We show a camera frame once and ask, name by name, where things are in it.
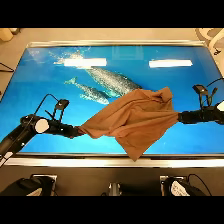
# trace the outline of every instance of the silver frame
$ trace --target silver frame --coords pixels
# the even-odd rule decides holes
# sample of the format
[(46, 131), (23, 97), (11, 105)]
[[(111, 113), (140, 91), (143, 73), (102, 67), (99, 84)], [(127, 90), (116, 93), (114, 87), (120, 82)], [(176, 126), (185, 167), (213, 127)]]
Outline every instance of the silver frame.
[[(207, 47), (205, 41), (191, 41), (191, 40), (77, 40), (77, 41), (48, 41), (48, 42), (31, 42), (27, 44), (26, 48), (38, 47), (59, 47), (59, 46), (133, 46), (133, 45), (163, 45), (163, 46), (200, 46)], [(10, 158), (6, 165), (20, 165), (20, 166), (51, 166), (51, 167), (223, 167), (224, 159), (209, 159), (212, 157), (223, 157), (224, 154), (144, 154), (138, 161), (133, 162), (123, 154), (44, 154), (44, 153), (18, 153), (17, 157)], [(59, 156), (62, 159), (47, 159), (47, 158), (23, 158), (26, 156)], [(74, 159), (66, 159), (63, 157), (73, 157)], [(172, 159), (153, 159), (156, 157), (176, 157), (177, 160)], [(181, 159), (181, 157), (194, 157), (192, 159)]]

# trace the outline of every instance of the floor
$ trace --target floor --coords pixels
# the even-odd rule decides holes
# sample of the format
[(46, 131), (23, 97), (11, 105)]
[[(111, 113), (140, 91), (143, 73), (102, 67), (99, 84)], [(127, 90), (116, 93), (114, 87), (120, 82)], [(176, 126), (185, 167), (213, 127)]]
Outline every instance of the floor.
[[(145, 28), (145, 29), (57, 29), (24, 28), (9, 42), (0, 42), (0, 62), (15, 69), (29, 42), (56, 40), (198, 40), (193, 28)], [(0, 73), (0, 91), (3, 93), (11, 73)], [(224, 168), (157, 169), (157, 168), (50, 168), (4, 166), (0, 169), (0, 191), (19, 178), (31, 174), (58, 175), (59, 195), (101, 195), (110, 182), (121, 182), (138, 188), (147, 195), (160, 195), (159, 176), (182, 176), (198, 174), (208, 185), (213, 195), (224, 195)], [(197, 180), (195, 186), (206, 192)]]

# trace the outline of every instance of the display screen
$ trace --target display screen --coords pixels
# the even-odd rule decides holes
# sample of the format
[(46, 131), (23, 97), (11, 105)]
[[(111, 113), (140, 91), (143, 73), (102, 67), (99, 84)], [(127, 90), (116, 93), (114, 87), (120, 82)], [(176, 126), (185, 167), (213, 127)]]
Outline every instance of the display screen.
[[(169, 87), (175, 111), (200, 108), (193, 85), (208, 85), (221, 77), (205, 47), (190, 46), (85, 46), (27, 48), (0, 103), (0, 141), (34, 113), (42, 98), (51, 93), (67, 99), (62, 123), (82, 125), (107, 104), (135, 88), (158, 91)], [(224, 100), (224, 83), (208, 87), (218, 91), (213, 105)], [(56, 101), (48, 97), (38, 116), (48, 119)], [(223, 153), (224, 126), (215, 122), (177, 123), (145, 154)], [(21, 152), (125, 154), (115, 138), (92, 139), (83, 135), (68, 139), (36, 135)]]

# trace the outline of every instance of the cloth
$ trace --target cloth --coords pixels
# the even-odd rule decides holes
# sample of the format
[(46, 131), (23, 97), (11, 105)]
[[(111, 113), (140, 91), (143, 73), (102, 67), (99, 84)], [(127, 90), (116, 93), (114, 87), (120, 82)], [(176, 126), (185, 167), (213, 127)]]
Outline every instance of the cloth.
[(103, 108), (79, 129), (91, 138), (114, 136), (136, 161), (178, 122), (168, 87), (157, 92), (136, 89)]

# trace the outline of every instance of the brown towel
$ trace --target brown towel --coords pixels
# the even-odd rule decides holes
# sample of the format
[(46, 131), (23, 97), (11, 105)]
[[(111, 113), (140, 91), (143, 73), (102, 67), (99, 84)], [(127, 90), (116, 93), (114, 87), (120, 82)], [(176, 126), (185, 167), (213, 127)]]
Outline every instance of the brown towel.
[(114, 136), (136, 161), (177, 119), (168, 87), (157, 92), (136, 89), (106, 106), (79, 129), (92, 138)]

